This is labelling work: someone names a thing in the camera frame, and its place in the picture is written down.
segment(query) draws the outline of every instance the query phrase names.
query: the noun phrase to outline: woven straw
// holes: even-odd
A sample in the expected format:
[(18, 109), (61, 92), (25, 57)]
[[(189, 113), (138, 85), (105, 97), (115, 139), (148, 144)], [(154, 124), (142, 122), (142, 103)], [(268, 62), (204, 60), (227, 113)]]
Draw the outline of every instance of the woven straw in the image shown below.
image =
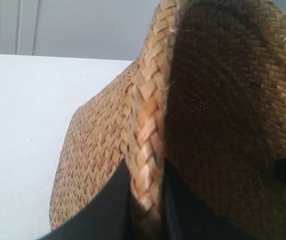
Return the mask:
[(286, 157), (286, 13), (274, 3), (161, 0), (138, 59), (72, 117), (52, 229), (126, 157), (133, 226), (159, 236), (165, 148), (217, 214), (260, 239), (286, 240), (286, 184), (272, 164)]

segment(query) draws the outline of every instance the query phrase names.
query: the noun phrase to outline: braided straw band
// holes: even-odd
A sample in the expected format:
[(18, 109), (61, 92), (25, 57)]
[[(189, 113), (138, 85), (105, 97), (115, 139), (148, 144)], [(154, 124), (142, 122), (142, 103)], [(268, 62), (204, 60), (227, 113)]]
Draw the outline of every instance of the braided straw band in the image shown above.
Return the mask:
[(164, 118), (175, 38), (186, 5), (187, 1), (161, 0), (138, 59), (126, 163), (131, 173), (133, 226), (141, 239), (162, 235)]

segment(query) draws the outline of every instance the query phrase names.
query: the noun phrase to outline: gray wall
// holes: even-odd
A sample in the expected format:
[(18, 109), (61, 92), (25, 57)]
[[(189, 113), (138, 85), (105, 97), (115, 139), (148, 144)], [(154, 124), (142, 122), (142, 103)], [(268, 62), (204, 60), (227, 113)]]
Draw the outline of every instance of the gray wall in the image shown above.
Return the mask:
[(133, 60), (158, 2), (0, 0), (0, 54)]

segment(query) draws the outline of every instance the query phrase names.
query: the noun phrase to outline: white surface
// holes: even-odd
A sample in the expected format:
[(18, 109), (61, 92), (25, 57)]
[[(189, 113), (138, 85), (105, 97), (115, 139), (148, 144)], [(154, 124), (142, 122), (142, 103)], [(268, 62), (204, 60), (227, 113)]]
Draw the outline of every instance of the white surface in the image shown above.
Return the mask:
[(0, 240), (50, 231), (50, 194), (72, 114), (129, 64), (0, 55)]

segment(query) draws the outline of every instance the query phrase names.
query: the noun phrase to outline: straw hat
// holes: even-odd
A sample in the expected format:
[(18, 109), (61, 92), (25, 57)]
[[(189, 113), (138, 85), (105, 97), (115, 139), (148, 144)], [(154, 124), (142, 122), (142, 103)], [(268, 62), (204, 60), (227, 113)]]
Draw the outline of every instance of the straw hat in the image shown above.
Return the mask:
[(221, 217), (260, 239), (286, 239), (286, 184), (273, 173), (286, 157), (286, 13), (270, 0), (161, 0), (137, 60), (72, 117), (52, 229), (123, 157), (132, 195), (148, 218), (160, 216), (165, 150)]

